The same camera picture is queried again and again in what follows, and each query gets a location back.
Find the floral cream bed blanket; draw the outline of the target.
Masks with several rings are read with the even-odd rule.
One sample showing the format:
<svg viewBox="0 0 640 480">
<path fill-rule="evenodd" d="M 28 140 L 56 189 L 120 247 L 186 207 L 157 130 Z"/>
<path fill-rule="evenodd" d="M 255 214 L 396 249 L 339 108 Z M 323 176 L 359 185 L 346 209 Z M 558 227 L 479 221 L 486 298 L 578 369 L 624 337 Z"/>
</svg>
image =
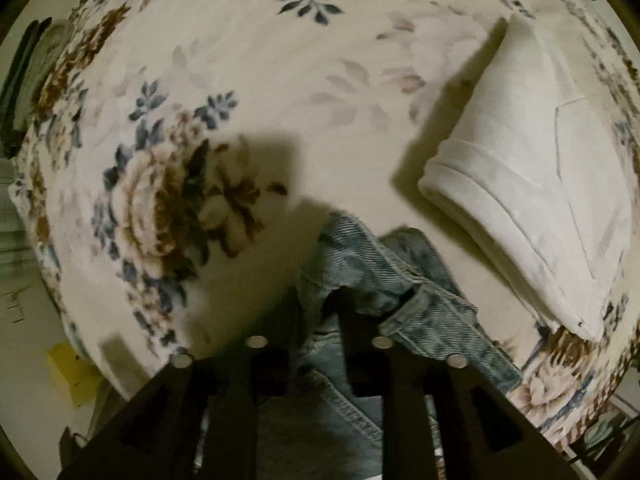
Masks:
<svg viewBox="0 0 640 480">
<path fill-rule="evenodd" d="M 512 402 L 574 442 L 638 349 L 638 247 L 600 341 L 550 334 L 418 188 L 514 16 L 561 48 L 635 190 L 639 52 L 603 1 L 81 0 L 10 188 L 68 338 L 133 396 L 272 307 L 343 209 L 427 236 L 522 370 Z"/>
</svg>

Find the light blue denim jeans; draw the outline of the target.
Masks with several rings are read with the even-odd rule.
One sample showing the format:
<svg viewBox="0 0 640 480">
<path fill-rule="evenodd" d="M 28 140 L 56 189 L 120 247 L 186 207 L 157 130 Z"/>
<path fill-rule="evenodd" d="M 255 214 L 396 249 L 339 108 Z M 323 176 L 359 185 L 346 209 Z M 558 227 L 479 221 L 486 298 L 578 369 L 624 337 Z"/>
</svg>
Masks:
<svg viewBox="0 0 640 480">
<path fill-rule="evenodd" d="M 239 324 L 224 326 L 213 362 L 219 387 L 201 442 L 209 479 L 415 479 L 436 472 L 427 397 L 461 400 L 473 386 L 500 400 L 520 369 L 480 325 L 474 304 L 419 230 L 374 235 L 334 212 L 295 284 L 308 338 L 285 392 L 269 399 L 241 385 L 243 334 L 284 296 Z M 425 393 L 400 387 L 358 398 L 346 376 L 332 294 L 348 288 L 419 362 Z"/>
</svg>

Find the yellow paper on floor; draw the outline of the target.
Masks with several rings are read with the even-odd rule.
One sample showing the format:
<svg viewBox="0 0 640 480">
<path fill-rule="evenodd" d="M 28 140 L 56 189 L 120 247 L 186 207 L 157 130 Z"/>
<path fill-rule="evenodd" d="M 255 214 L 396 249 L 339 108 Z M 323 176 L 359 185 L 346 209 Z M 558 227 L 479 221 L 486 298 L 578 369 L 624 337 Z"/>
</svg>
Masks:
<svg viewBox="0 0 640 480">
<path fill-rule="evenodd" d="M 64 398 L 79 408 L 96 398 L 103 382 L 100 371 L 80 356 L 68 341 L 47 351 L 48 367 Z"/>
</svg>

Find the dark clothes on bed edge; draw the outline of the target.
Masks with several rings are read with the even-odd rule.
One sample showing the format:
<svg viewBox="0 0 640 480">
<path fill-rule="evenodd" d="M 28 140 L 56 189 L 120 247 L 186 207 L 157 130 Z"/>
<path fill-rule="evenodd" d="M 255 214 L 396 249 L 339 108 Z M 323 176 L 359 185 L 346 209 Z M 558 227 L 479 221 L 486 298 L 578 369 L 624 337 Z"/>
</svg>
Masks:
<svg viewBox="0 0 640 480">
<path fill-rule="evenodd" d="M 21 149 L 39 92 L 70 41 L 69 20 L 32 21 L 14 54 L 1 91 L 1 158 Z"/>
</svg>

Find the folded white garment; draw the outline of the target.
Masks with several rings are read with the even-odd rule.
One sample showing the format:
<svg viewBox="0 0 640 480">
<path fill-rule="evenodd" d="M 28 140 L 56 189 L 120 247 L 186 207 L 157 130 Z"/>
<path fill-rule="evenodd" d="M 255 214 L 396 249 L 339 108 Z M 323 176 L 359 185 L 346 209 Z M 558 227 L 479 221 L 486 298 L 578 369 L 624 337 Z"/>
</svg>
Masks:
<svg viewBox="0 0 640 480">
<path fill-rule="evenodd" d="M 418 187 L 541 322 L 601 340 L 631 199 L 608 130 L 532 21 L 510 19 Z"/>
</svg>

